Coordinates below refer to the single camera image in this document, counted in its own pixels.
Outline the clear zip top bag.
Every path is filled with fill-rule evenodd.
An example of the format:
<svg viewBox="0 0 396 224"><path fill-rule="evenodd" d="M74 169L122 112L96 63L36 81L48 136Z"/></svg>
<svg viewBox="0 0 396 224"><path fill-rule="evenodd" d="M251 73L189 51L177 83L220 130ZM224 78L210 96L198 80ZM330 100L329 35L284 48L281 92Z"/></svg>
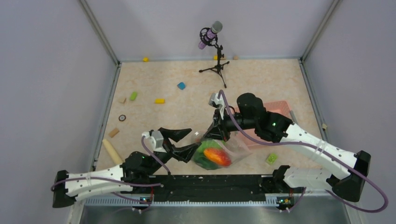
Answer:
<svg viewBox="0 0 396 224"><path fill-rule="evenodd" d="M234 133L231 134L231 138L228 141L205 139L203 137L204 133L204 131L195 132L191 137L191 141L201 144L194 153L192 160L205 170L228 168L252 153L246 144Z"/></svg>

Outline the green bok choy toy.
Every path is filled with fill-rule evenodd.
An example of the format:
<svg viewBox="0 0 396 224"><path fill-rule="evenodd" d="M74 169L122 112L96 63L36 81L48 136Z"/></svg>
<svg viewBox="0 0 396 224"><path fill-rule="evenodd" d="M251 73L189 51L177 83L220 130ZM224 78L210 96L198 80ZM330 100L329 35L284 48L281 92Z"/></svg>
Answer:
<svg viewBox="0 0 396 224"><path fill-rule="evenodd" d="M220 169L221 168L220 165L217 165L216 163L210 161L204 155L204 151L207 148L212 148L212 147L222 149L222 147L218 144L218 142L216 140L202 141L200 147L196 150L196 152L194 153L194 155L192 157L193 162L205 170Z"/></svg>

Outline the red yellow mango toy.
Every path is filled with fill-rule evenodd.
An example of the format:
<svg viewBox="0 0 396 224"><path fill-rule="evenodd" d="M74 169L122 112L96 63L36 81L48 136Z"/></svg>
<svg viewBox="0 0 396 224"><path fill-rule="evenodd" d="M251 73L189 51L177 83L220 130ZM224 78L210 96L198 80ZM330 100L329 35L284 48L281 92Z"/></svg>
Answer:
<svg viewBox="0 0 396 224"><path fill-rule="evenodd" d="M206 148L203 153L208 160L221 167L228 167L232 164L231 158L223 149L210 147Z"/></svg>

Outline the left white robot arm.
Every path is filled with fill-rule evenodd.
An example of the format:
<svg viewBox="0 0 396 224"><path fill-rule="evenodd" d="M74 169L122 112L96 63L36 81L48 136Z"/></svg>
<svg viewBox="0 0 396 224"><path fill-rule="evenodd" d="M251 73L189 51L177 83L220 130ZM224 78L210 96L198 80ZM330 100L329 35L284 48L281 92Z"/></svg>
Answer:
<svg viewBox="0 0 396 224"><path fill-rule="evenodd" d="M173 142L179 142L191 131L190 128L170 130L161 127L143 132L141 144L145 154L134 151L123 163L99 171L79 174L58 171L50 188L53 193L52 207L69 207L77 201L107 193L133 192L134 189L144 193L149 188L165 185L165 182L152 182L150 177L159 168L164 168L166 178L170 179L171 171L166 163L172 158L185 163L190 161L201 142L183 147L176 147Z"/></svg>

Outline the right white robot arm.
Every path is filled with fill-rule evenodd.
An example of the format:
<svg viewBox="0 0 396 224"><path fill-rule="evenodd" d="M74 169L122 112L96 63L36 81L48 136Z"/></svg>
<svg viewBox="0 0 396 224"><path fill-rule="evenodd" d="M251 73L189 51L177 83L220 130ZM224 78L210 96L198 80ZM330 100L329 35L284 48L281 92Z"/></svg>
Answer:
<svg viewBox="0 0 396 224"><path fill-rule="evenodd" d="M205 138L228 141L232 132L239 132L260 145L287 145L322 168L281 166L274 172L277 191L310 187L329 190L350 202L360 200L371 161L369 153L346 151L309 134L290 118L266 110L263 101L252 93L240 95L237 104L239 111L232 113L222 93L211 95L209 105L215 111Z"/></svg>

